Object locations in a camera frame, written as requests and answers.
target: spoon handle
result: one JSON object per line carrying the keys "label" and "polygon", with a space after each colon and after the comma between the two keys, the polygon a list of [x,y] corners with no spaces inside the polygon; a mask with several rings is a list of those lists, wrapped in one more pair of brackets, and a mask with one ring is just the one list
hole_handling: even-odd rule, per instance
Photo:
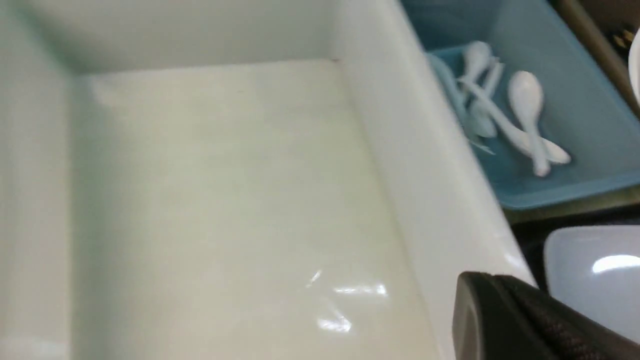
{"label": "spoon handle", "polygon": [[522,127],[529,136],[533,155],[533,172],[536,176],[545,177],[551,171],[551,165],[547,160],[546,149],[542,144],[542,137],[536,125],[535,119],[520,119]]}

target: blue plastic tray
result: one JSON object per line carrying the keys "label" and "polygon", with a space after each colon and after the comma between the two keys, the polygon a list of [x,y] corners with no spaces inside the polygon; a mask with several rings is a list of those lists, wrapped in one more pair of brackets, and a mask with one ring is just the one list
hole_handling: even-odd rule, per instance
{"label": "blue plastic tray", "polygon": [[500,135],[496,153],[476,156],[500,203],[532,209],[640,184],[640,122],[598,65],[545,0],[403,0],[426,51],[459,76],[462,46],[488,42],[507,67],[494,97],[511,119],[506,87],[516,70],[535,74],[545,91],[541,134],[573,162],[548,177]]}

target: brown surface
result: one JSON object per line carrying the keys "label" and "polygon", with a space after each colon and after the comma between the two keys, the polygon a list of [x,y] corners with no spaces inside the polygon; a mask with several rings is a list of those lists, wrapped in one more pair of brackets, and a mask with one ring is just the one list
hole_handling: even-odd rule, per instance
{"label": "brown surface", "polygon": [[579,0],[591,18],[604,31],[616,29],[621,23],[640,26],[638,0]]}
{"label": "brown surface", "polygon": [[[609,4],[610,2],[609,0],[582,1],[589,3],[591,6],[594,6],[595,3]],[[635,1],[636,0],[634,0],[634,7],[637,7],[640,11],[640,0],[638,0],[637,3],[635,3]],[[631,3],[631,1],[615,0],[611,1],[611,3]],[[557,0],[554,6],[558,14],[560,14],[567,25],[569,25],[569,28],[575,33],[578,40],[587,48],[607,77],[609,77],[618,89],[631,110],[640,118],[640,106],[638,106],[631,82],[629,81],[627,65],[604,37],[596,22],[589,16],[589,12],[582,7],[579,0]],[[608,13],[608,16],[602,15],[601,21],[606,20],[608,23],[609,21],[613,21],[613,15],[611,12]],[[616,24],[619,26],[621,24],[620,20],[618,20]]]}

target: plastic utensil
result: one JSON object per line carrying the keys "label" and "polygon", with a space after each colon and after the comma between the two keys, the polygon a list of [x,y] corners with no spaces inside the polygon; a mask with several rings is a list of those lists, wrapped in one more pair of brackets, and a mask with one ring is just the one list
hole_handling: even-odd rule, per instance
{"label": "plastic utensil", "polygon": [[[500,130],[504,133],[504,136],[509,142],[520,152],[528,157],[532,157],[532,147],[527,133],[523,132],[519,128],[515,127],[507,116],[498,108],[498,106],[486,95],[484,90],[474,83],[465,79],[458,80],[468,87],[469,91],[474,94],[480,100],[487,110],[489,115],[495,120]],[[568,164],[571,162],[571,156],[564,151],[560,146],[553,142],[542,139],[545,147],[547,148],[547,159],[554,164]]]}
{"label": "plastic utensil", "polygon": [[471,118],[469,117],[467,109],[465,108],[465,103],[462,100],[462,94],[460,93],[460,90],[456,84],[456,76],[453,74],[451,68],[444,61],[442,61],[442,59],[435,55],[427,53],[426,56],[431,64],[431,68],[436,73],[436,76],[438,76],[438,80],[445,90],[447,98],[449,99],[449,102],[451,103],[451,106],[453,107],[453,110],[455,111],[456,116],[458,117],[458,120],[462,125],[462,130],[465,132],[467,140],[478,149],[481,149],[488,154],[494,155],[491,149],[481,143],[480,138],[478,138],[478,135],[472,129],[470,123]]}
{"label": "plastic utensil", "polygon": [[527,71],[516,72],[509,82],[509,102],[524,131],[529,135],[533,155],[533,172],[545,177],[551,171],[547,160],[547,150],[542,144],[538,131],[538,121],[544,103],[544,93],[534,74]]}
{"label": "plastic utensil", "polygon": [[[501,63],[497,58],[494,58],[493,65],[491,67],[491,70],[489,70],[489,74],[486,76],[483,86],[484,91],[489,98],[493,97],[495,89],[498,87],[498,84],[502,79],[503,72],[504,64]],[[482,104],[478,101],[478,99],[475,99],[471,102],[469,114],[471,116],[472,125],[476,134],[482,136],[483,138],[495,138],[498,135],[498,130],[496,129],[495,124],[489,117],[489,114],[487,114]]]}
{"label": "plastic utensil", "polygon": [[[486,42],[474,41],[464,52],[465,74],[462,76],[472,83],[476,83],[480,75],[489,67],[493,58],[491,46]],[[463,89],[462,101],[466,104],[468,91]]]}

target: black plastic object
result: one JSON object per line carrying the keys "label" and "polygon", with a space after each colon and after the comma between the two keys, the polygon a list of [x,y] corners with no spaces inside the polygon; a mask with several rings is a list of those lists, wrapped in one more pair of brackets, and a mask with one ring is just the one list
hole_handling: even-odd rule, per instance
{"label": "black plastic object", "polygon": [[640,359],[640,345],[511,276],[460,275],[452,330],[457,360]]}
{"label": "black plastic object", "polygon": [[640,225],[640,205],[522,223],[511,228],[540,290],[547,291],[544,248],[548,236],[564,227],[596,225]]}

